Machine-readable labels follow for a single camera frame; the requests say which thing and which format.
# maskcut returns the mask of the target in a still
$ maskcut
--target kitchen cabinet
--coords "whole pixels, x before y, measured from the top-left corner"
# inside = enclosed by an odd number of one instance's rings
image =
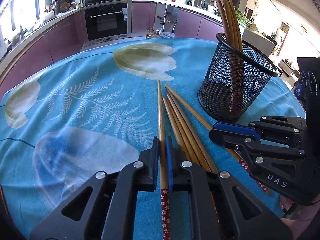
[[[153,28],[155,23],[156,3],[133,2],[132,3],[132,33],[146,32]]]
[[[175,38],[194,38],[198,36],[201,16],[180,9],[178,22],[174,29]]]
[[[10,70],[0,86],[0,100],[9,89],[14,88],[26,78],[52,63],[49,46],[45,38],[42,37],[22,55]]]
[[[80,17],[74,13],[44,34],[54,63],[80,52],[84,44]]]
[[[208,40],[208,41],[218,41],[217,33],[223,33],[223,27],[215,22],[209,21],[202,18],[197,39]]]

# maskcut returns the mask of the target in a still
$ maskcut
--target mesh pen holder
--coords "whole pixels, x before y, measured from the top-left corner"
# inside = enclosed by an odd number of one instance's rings
[[[198,90],[198,100],[217,121],[236,122],[278,69],[261,51],[242,41],[243,53],[226,42],[224,33]]]

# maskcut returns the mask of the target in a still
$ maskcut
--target blue tablecloth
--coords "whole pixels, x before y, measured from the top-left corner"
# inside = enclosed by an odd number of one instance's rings
[[[32,228],[96,171],[112,173],[152,145],[157,127],[157,79],[167,82],[209,123],[197,90],[217,43],[154,39],[78,53],[40,71],[5,94],[0,117],[0,184],[12,220],[27,238]],[[190,115],[218,170],[227,170],[282,215],[279,195],[266,195],[226,149]],[[241,124],[262,115],[305,113],[280,78],[271,78],[242,115]],[[173,136],[165,114],[167,136]],[[134,239],[161,239],[159,187],[139,192]],[[185,192],[170,197],[172,239],[190,239]]]

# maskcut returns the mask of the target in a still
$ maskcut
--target tiled floor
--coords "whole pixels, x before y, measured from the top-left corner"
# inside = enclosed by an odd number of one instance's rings
[[[119,40],[105,41],[105,42],[92,44],[90,46],[84,47],[84,48],[82,48],[81,51],[86,51],[86,50],[89,50],[89,49],[95,49],[95,48],[98,48],[98,47],[102,47],[102,46],[106,46],[106,45],[110,45],[110,44],[115,44],[115,43],[120,43],[120,42],[124,42],[124,41],[144,40],[145,38],[146,38],[145,36],[142,36],[142,37],[132,37],[132,38],[119,39]]]

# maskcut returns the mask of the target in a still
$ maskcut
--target oven handle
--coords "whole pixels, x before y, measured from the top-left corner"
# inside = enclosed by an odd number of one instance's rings
[[[95,17],[99,17],[99,16],[104,16],[104,15],[109,15],[109,14],[116,14],[116,13],[123,13],[123,11],[120,12],[114,12],[114,13],[105,13],[105,14],[100,14],[100,15],[96,15],[96,16],[90,16],[90,18],[95,18]]]

